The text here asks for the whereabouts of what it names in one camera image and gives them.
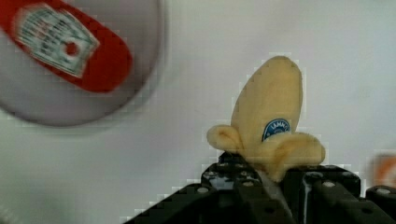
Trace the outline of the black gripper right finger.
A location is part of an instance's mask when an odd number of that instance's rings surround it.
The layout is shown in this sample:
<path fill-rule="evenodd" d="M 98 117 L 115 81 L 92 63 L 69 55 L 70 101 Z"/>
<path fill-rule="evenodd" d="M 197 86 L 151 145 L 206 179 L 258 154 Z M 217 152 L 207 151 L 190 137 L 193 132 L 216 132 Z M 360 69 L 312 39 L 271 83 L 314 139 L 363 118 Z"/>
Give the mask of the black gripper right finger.
<path fill-rule="evenodd" d="M 361 195 L 361 179 L 335 165 L 292 168 L 280 187 L 297 224 L 347 224 L 336 204 Z"/>

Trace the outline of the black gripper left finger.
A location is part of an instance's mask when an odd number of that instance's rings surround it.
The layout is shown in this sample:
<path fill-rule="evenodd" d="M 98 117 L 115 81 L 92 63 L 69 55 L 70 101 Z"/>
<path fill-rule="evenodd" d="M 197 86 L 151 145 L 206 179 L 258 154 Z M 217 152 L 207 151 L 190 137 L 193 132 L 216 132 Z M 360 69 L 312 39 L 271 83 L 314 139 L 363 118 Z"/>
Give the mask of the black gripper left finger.
<path fill-rule="evenodd" d="M 201 186 L 216 191 L 238 188 L 263 191 L 262 179 L 254 168 L 242 156 L 229 152 L 223 152 L 217 162 L 203 171 Z"/>

